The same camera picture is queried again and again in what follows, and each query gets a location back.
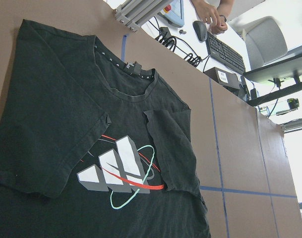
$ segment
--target neckline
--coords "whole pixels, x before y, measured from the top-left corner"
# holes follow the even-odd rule
[[[90,65],[92,66],[92,69],[94,73],[97,76],[97,80],[100,80],[100,82],[104,85],[104,87],[115,97],[120,98],[122,100],[125,100],[127,102],[137,103],[144,101],[152,92],[154,87],[156,86],[158,82],[158,72],[153,68],[150,70],[141,70],[141,73],[139,77],[141,77],[141,80],[153,80],[145,89],[143,94],[140,95],[129,95],[124,92],[119,91],[117,88],[112,88],[108,84],[108,81],[106,80],[105,76],[101,72],[99,65],[96,63],[96,57],[95,57],[95,51],[100,52],[103,54],[106,59],[110,62],[110,64],[113,64],[115,66],[115,70],[120,70],[126,74],[128,74],[124,68],[127,65],[124,63],[121,59],[119,59],[116,55],[114,55],[100,40],[96,35],[88,36],[88,57]]]

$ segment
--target black t-shirt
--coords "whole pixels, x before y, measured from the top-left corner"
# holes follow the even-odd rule
[[[24,20],[0,123],[0,237],[210,237],[189,123],[155,69]]]

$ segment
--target person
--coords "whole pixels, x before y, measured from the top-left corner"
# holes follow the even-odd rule
[[[220,0],[216,8],[204,0],[191,0],[196,13],[204,23],[209,24],[209,31],[212,34],[224,33],[228,27],[226,24],[235,0]]]

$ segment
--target black keyboard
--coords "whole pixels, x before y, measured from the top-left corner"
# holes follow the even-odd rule
[[[242,56],[210,33],[208,33],[206,45],[210,57],[223,63],[225,66],[239,74],[245,72]]]

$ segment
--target chair backrest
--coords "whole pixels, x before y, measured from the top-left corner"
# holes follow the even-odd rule
[[[288,51],[284,36],[272,17],[246,32],[245,43],[251,70],[284,56]]]

